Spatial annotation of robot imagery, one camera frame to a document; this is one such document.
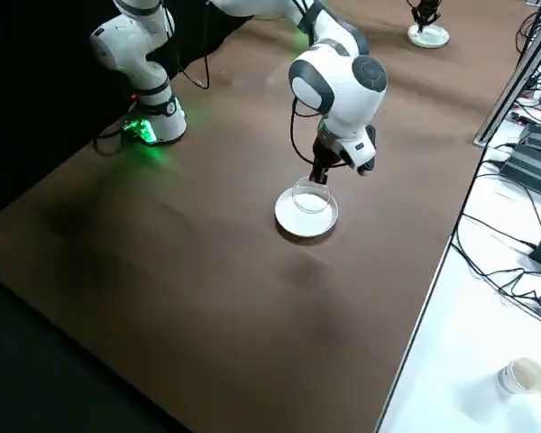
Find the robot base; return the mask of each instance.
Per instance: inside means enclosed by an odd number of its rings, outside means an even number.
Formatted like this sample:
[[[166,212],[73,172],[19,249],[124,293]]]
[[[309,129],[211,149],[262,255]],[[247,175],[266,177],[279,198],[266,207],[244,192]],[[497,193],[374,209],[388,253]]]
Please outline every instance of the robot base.
[[[408,29],[408,38],[418,47],[440,48],[449,42],[449,33],[438,25],[428,25],[423,32],[418,32],[418,25],[413,24]]]
[[[173,144],[187,131],[186,115],[176,98],[171,115],[150,115],[134,107],[124,123],[124,129],[133,130],[148,145]]]

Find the black cable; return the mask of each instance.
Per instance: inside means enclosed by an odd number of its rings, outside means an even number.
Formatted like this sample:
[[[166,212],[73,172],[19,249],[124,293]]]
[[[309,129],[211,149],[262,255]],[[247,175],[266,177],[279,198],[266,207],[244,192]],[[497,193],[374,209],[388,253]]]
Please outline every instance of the black cable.
[[[297,112],[297,104],[298,104],[298,99],[294,98],[292,100],[292,111],[290,113],[290,144],[292,145],[292,148],[295,150],[295,152],[297,153],[298,157],[301,160],[313,165],[313,162],[309,158],[306,158],[298,150],[297,144],[295,143],[295,113]]]
[[[518,63],[523,58],[526,47],[530,42],[533,41],[534,35],[541,28],[541,18],[538,11],[529,14],[519,26],[517,32],[515,33],[515,48],[519,53]],[[519,47],[519,40],[522,38],[525,39],[522,47]]]
[[[443,0],[420,0],[417,6],[414,6],[409,0],[405,0],[411,8],[411,13],[415,23],[418,24],[418,31],[421,33],[424,27],[434,23],[441,14],[438,12],[439,6]]]
[[[467,254],[467,252],[465,252],[465,250],[463,248],[463,245],[461,243],[461,237],[459,235],[458,227],[455,230],[454,234],[455,234],[456,243],[454,243],[452,241],[451,246],[455,249],[456,252],[458,252],[463,257],[463,259],[467,262],[467,265],[471,268],[471,270],[474,273],[476,273],[477,275],[482,277],[484,280],[486,280],[486,282],[488,282],[491,285],[491,287],[495,288],[500,295],[504,296],[505,298],[513,299],[513,300],[519,302],[519,304],[524,309],[528,309],[532,314],[534,314],[535,316],[537,316],[538,318],[541,319],[541,312],[540,311],[532,309],[529,305],[527,305],[527,304],[525,304],[523,302],[520,302],[518,300],[518,299],[528,299],[528,300],[536,302],[541,307],[541,300],[539,299],[539,297],[536,295],[536,293],[534,291],[530,291],[530,292],[527,292],[527,293],[522,293],[520,295],[517,295],[517,294],[514,293],[514,289],[517,287],[518,283],[521,281],[521,279],[525,275],[541,275],[541,272],[527,271],[525,268],[513,268],[513,269],[505,269],[505,270],[499,270],[499,271],[495,271],[495,272],[485,273],[479,267],[479,265],[477,265],[477,263],[475,263],[472,260],[472,258],[469,256],[469,254]],[[508,281],[507,283],[505,283],[503,285],[499,285],[491,277],[492,275],[497,274],[497,273],[511,273],[511,272],[519,272],[519,274],[517,276],[515,276],[512,280]],[[506,288],[509,287],[509,286],[511,287],[510,292],[506,291]]]
[[[100,156],[115,156],[116,154],[118,154],[124,147],[122,139],[121,139],[120,145],[116,148],[116,150],[114,150],[112,152],[105,152],[102,149],[100,149],[100,146],[98,145],[98,139],[99,138],[103,138],[103,139],[104,138],[110,138],[110,137],[114,137],[116,135],[117,134],[114,134],[114,135],[108,134],[108,136],[99,135],[98,137],[93,138],[92,139],[92,149],[94,150],[94,152],[97,155],[100,155]]]
[[[123,128],[121,126],[116,131],[112,131],[111,133],[108,133],[108,134],[99,134],[96,136],[96,138],[100,140],[104,140],[105,138],[116,137],[120,132],[122,132],[122,130]]]
[[[523,241],[523,240],[521,240],[521,239],[519,239],[519,238],[517,238],[517,237],[515,237],[513,235],[510,235],[508,233],[502,232],[499,229],[497,229],[497,228],[495,228],[493,226],[490,226],[489,224],[487,224],[484,221],[480,220],[479,218],[476,218],[475,216],[467,215],[464,212],[463,212],[463,216],[467,217],[467,218],[469,218],[469,219],[471,219],[471,220],[473,220],[473,221],[475,221],[475,222],[477,222],[479,224],[482,224],[482,225],[488,227],[493,232],[499,233],[500,235],[504,235],[504,236],[508,237],[509,239],[513,239],[515,242],[519,242],[520,244],[526,245],[531,249],[535,250],[537,248],[537,245],[535,245],[535,244],[533,244],[531,242],[528,242],[528,241]]]
[[[529,198],[529,201],[531,202],[531,207],[533,208],[533,210],[535,212],[535,216],[537,218],[537,222],[539,224],[539,227],[541,228],[541,216],[539,215],[539,211],[538,211],[537,206],[535,204],[535,200],[533,199],[533,196],[531,196],[531,192],[529,192],[529,189],[525,185],[523,185],[521,183],[517,183],[516,181],[508,178],[507,176],[505,176],[504,174],[501,174],[501,173],[484,173],[484,174],[478,175],[475,179],[486,178],[486,177],[500,177],[502,181],[510,183],[511,185],[519,186],[523,190],[525,190],[525,192],[527,193],[527,197]]]
[[[500,144],[499,146],[495,146],[493,147],[493,149],[500,149],[501,147],[510,147],[510,148],[516,148],[517,147],[517,144],[516,143],[505,143],[505,144]]]
[[[162,9],[164,10],[164,13],[167,17],[167,23],[169,24],[169,30],[170,30],[170,36],[174,36],[174,26],[172,25],[172,22],[170,21],[170,16],[168,15],[168,11],[164,5],[164,2],[160,0],[160,3],[162,4]],[[210,4],[210,0],[207,0],[205,2],[204,6],[204,12],[203,12],[203,22],[202,22],[202,45],[203,50],[205,52],[205,55],[203,56],[203,60],[205,62],[205,72],[206,72],[206,85],[204,85],[202,82],[200,82],[197,79],[194,79],[189,76],[189,74],[182,68],[180,65],[180,52],[179,48],[177,47],[177,65],[179,72],[182,73],[182,75],[185,76],[185,78],[190,81],[192,84],[194,84],[196,87],[201,88],[202,90],[209,90],[210,89],[210,68],[208,67],[208,55],[206,53],[206,46],[207,46],[207,39],[208,39],[208,5]]]
[[[303,160],[304,162],[307,162],[311,165],[313,165],[313,162],[305,157],[300,150],[297,147],[297,144],[295,142],[295,115],[297,115],[297,104],[298,104],[298,98],[294,97],[292,100],[292,110],[290,112],[290,144],[292,145],[292,148],[297,153],[298,157]],[[299,115],[300,117],[314,117],[315,115]],[[346,167],[348,164],[346,162],[340,162],[338,164],[332,165],[329,167],[329,169],[338,169],[341,167]]]
[[[531,119],[533,119],[533,121],[535,121],[539,126],[541,126],[541,119],[537,119],[534,115],[532,115],[531,113],[529,113],[529,111],[527,110],[528,108],[531,109],[531,110],[535,110],[535,111],[538,111],[539,113],[541,113],[541,107],[539,105],[536,105],[536,106],[526,106],[518,101],[515,101],[515,104],[517,104],[519,106],[519,108],[522,108],[524,111],[525,111],[525,114],[528,115]]]
[[[297,7],[298,11],[300,12],[301,21],[305,18],[305,15],[307,15],[308,12],[308,6],[305,3],[305,0],[302,0],[303,5],[301,6],[300,3],[297,0],[291,0],[292,3]],[[312,46],[315,43],[315,31],[313,30],[313,26],[310,26],[310,29],[308,31],[308,46]]]
[[[285,17],[284,17],[284,16],[280,16],[280,15],[279,15],[279,16],[272,16],[272,17],[270,17],[270,18],[259,18],[258,16],[254,16],[254,17],[252,18],[253,21],[262,21],[262,22],[264,22],[264,23],[269,23],[269,22],[271,22],[271,21],[282,21],[282,20],[284,20],[284,19],[285,19]]]

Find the brown table surface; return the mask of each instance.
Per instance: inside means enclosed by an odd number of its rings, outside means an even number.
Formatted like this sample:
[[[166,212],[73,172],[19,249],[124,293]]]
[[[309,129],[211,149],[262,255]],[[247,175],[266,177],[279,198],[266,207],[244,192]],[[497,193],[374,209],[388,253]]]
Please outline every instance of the brown table surface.
[[[531,10],[483,3],[445,2],[439,51],[406,42],[402,2],[335,3],[390,90],[376,171],[332,174],[341,216],[323,243],[274,225],[308,172],[288,141],[297,49],[285,23],[253,22],[211,56],[212,90],[176,79],[183,141],[85,148],[0,214],[0,280],[196,432],[369,431]],[[315,125],[298,120],[306,154]]]

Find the green led light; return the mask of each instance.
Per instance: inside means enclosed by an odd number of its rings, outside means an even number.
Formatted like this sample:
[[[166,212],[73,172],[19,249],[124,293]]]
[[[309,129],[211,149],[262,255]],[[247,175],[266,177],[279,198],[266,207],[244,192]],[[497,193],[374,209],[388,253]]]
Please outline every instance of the green led light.
[[[151,123],[146,119],[129,120],[124,123],[123,129],[125,131],[133,131],[147,144],[156,143],[156,134],[152,129]]]
[[[156,162],[164,162],[164,158],[162,158],[162,152],[158,147],[147,147],[146,154]]]
[[[306,50],[308,48],[308,36],[306,36],[303,32],[296,32],[295,44],[293,48],[298,52]]]

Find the paper cup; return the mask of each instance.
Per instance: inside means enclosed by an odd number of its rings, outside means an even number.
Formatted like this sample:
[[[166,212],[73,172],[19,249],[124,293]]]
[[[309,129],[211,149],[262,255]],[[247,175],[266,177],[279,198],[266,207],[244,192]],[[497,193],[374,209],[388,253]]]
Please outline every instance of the paper cup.
[[[519,358],[497,373],[497,382],[510,394],[541,392],[541,365],[528,358]]]

